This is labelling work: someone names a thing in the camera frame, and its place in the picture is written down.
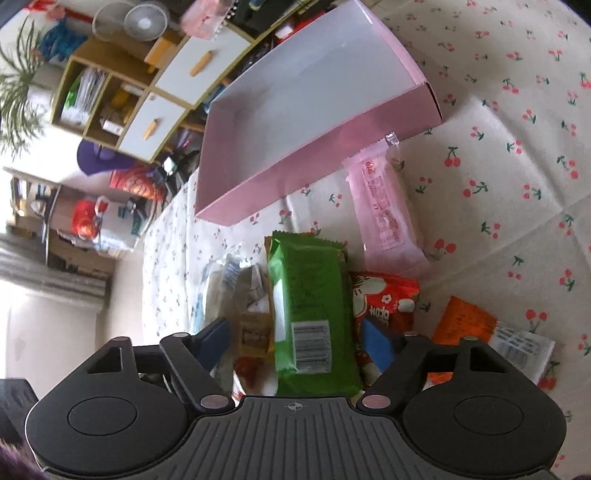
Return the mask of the white desk fan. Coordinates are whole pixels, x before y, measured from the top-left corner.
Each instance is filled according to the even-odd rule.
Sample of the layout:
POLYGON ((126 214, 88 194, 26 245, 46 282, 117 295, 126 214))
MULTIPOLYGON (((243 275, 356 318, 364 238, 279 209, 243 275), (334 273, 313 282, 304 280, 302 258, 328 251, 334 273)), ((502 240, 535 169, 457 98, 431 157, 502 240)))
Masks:
POLYGON ((157 40, 168 28, 167 9, 157 2, 143 2, 125 15, 123 28, 127 35, 139 41, 157 40))

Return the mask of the green snack package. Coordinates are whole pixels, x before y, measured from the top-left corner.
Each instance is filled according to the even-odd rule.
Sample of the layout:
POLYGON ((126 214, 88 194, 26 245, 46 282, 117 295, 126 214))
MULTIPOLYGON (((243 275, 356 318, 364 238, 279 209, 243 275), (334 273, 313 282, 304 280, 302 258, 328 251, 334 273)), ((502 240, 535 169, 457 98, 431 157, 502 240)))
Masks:
POLYGON ((353 344, 346 246, 274 231, 266 237, 266 257, 277 394, 355 396, 362 380, 353 344))

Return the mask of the orange snack packet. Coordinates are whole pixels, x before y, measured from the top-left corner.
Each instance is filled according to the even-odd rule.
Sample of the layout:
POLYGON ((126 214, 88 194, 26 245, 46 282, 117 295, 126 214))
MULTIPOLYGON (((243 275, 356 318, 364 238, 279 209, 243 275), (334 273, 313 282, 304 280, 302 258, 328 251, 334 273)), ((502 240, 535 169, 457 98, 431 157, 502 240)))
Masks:
POLYGON ((475 304, 452 296, 446 306, 432 341, 442 345, 458 345, 466 336, 477 337, 488 343, 498 320, 475 304))

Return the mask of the purple cap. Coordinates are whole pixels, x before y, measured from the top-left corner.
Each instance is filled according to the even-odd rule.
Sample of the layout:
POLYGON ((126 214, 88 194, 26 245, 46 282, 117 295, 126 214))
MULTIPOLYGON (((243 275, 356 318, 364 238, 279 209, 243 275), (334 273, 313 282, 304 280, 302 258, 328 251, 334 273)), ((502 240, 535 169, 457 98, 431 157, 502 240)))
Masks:
POLYGON ((81 140, 77 149, 77 164, 86 176, 132 168, 135 159, 110 148, 81 140))

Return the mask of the green potted plant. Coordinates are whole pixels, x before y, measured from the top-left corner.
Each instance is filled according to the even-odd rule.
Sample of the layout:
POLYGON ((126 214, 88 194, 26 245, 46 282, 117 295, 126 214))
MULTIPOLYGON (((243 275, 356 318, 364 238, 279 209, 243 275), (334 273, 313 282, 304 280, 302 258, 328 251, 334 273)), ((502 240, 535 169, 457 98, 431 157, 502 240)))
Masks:
POLYGON ((43 66, 38 52, 41 31, 26 19, 11 50, 1 47, 1 151, 19 155, 43 129, 43 113, 31 104, 29 90, 43 66))

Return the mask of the red white snack bag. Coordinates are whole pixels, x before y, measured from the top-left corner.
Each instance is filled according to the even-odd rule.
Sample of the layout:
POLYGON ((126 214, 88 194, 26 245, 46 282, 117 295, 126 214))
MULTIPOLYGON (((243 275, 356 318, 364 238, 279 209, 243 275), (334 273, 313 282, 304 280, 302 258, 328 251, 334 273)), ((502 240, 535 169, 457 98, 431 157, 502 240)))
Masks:
POLYGON ((403 334, 414 329, 416 300, 420 285, 416 280, 372 272, 352 272, 353 338, 356 363, 363 388, 372 385, 386 367, 373 360, 363 343, 363 320, 373 320, 389 334, 403 334))

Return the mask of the red lantern decoration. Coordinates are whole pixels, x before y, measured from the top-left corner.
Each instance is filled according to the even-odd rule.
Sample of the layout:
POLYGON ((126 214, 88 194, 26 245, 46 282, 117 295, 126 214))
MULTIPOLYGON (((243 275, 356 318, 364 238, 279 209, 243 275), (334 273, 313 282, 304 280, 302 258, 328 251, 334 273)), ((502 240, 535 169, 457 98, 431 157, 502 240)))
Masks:
POLYGON ((143 164, 113 171, 110 174, 109 187, 154 201, 162 201, 166 193, 165 188, 156 183, 153 170, 143 164))

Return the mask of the wooden cabinet with white drawers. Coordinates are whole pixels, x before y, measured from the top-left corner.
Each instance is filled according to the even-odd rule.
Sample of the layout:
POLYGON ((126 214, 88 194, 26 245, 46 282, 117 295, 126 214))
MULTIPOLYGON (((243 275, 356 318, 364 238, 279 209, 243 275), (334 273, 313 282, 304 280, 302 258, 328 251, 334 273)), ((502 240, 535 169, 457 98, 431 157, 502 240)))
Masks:
POLYGON ((186 36, 165 56, 163 67, 156 72, 150 72, 147 64, 119 47, 89 39, 68 59, 53 101, 50 123, 100 146, 152 162, 174 131, 185 123, 187 115, 254 47, 298 10, 291 6, 256 37, 232 24, 208 41, 186 36), (105 78, 91 102, 88 121, 73 125, 62 118, 62 113, 70 87, 86 68, 98 70, 105 78), (114 134, 102 128, 100 113, 125 84, 138 88, 139 96, 122 132, 114 134))

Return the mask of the pink wafer snack package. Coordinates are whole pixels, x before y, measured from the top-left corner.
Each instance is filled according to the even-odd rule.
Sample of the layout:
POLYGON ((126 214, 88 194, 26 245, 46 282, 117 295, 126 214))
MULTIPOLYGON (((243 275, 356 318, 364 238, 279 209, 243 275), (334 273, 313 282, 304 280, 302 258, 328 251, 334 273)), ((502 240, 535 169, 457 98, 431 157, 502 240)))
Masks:
POLYGON ((346 182, 369 271, 418 277, 429 267, 412 205, 389 151, 399 145, 394 134, 346 158, 346 182))

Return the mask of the pink cardboard box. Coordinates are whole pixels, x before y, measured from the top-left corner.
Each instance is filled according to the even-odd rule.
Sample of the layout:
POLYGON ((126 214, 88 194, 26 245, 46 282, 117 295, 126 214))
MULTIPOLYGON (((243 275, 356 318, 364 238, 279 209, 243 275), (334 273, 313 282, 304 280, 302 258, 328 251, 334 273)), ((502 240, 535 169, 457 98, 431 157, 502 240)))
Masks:
POLYGON ((387 135, 442 123, 407 49, 363 3, 322 15, 211 104, 194 212, 230 226, 332 174, 387 135))

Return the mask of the cherry print table cloth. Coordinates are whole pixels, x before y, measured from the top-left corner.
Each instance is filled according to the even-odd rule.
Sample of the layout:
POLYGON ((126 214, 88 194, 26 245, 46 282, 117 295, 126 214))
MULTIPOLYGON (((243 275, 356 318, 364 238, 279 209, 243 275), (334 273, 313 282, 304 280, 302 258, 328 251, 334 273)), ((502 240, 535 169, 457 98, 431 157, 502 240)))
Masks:
POLYGON ((394 150, 431 262, 415 313, 452 297, 555 344, 540 387, 590 470, 590 30, 558 1, 384 1, 440 100, 443 125, 394 150))

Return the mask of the clear cracker pack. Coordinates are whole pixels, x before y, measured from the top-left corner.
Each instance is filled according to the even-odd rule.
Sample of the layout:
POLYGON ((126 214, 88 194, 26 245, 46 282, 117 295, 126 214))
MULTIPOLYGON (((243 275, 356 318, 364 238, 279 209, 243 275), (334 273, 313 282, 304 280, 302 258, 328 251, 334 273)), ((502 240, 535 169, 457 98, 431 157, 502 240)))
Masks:
POLYGON ((197 284, 193 327, 200 331, 215 320, 229 323, 229 346, 214 364, 212 376, 235 397, 256 379, 270 355, 273 318, 263 269, 236 254, 209 262, 197 284))

